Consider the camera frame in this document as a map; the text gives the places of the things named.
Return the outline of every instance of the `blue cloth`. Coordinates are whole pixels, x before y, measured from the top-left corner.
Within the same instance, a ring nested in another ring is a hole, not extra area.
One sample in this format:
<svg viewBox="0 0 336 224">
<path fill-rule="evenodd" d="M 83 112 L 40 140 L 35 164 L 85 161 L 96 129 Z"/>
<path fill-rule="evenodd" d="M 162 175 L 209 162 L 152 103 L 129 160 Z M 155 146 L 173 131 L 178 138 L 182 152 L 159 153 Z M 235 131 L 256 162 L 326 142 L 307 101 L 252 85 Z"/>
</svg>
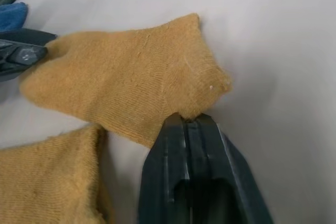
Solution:
<svg viewBox="0 0 336 224">
<path fill-rule="evenodd" d="M 22 28 L 28 14 L 25 3 L 0 5 L 0 31 Z"/>
</svg>

